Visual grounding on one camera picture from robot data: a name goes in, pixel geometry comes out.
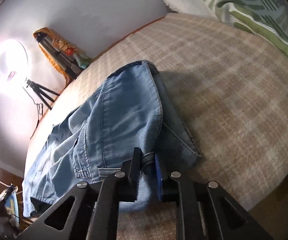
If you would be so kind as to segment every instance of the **white pillow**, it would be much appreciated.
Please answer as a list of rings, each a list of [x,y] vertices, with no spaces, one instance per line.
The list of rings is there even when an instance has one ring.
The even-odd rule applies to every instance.
[[[175,12],[193,14],[218,21],[215,13],[202,0],[163,0]]]

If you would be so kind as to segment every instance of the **white wall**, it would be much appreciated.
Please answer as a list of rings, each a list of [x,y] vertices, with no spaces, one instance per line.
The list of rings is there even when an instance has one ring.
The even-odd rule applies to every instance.
[[[6,0],[0,7],[0,43],[20,41],[28,53],[29,77],[60,91],[65,80],[39,50],[32,35],[35,30],[52,28],[94,57],[165,14],[162,0]],[[0,162],[11,167],[10,172],[24,172],[36,121],[36,106],[24,91],[17,96],[0,92]]]

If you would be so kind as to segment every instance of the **black tripod stand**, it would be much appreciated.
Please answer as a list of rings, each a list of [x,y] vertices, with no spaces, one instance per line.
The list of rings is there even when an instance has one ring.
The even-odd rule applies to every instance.
[[[52,107],[47,103],[47,101],[45,100],[45,98],[47,98],[48,100],[50,100],[51,102],[55,102],[55,100],[53,98],[51,98],[48,94],[46,94],[44,91],[52,93],[56,96],[59,96],[60,94],[56,93],[53,90],[50,90],[40,84],[35,83],[34,81],[27,79],[26,80],[26,87],[31,87],[33,89],[33,91],[35,92],[35,94],[37,94],[37,96],[42,100],[42,102],[50,109],[52,110]]]

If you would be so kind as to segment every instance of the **beige checkered bedspread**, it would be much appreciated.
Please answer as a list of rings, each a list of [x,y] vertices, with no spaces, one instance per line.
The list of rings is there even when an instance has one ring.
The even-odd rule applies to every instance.
[[[288,59],[260,37],[184,14],[168,14],[130,35],[70,84],[39,125],[26,170],[52,124],[110,73],[139,59],[156,65],[204,156],[191,177],[218,181],[246,209],[282,181],[288,173]],[[173,239],[174,210],[164,207],[121,215],[119,237]]]

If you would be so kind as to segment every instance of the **floor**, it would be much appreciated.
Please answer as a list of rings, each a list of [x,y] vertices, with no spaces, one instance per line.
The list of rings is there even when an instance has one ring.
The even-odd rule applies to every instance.
[[[250,214],[274,238],[288,238],[288,182],[285,180],[257,204]]]

